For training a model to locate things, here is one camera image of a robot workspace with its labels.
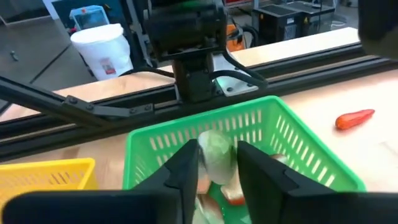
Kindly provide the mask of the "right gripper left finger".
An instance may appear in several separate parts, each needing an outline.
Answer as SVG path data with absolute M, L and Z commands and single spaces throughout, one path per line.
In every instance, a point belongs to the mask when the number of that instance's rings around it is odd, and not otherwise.
M 198 142 L 185 143 L 164 165 L 132 189 L 132 220 L 141 224 L 189 224 L 198 182 Z

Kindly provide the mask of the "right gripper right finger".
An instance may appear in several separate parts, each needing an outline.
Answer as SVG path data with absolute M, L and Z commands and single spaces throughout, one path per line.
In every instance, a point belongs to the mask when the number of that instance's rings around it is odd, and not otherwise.
M 238 168 L 253 223 L 331 223 L 324 201 L 333 190 L 271 158 L 253 145 L 238 142 Z

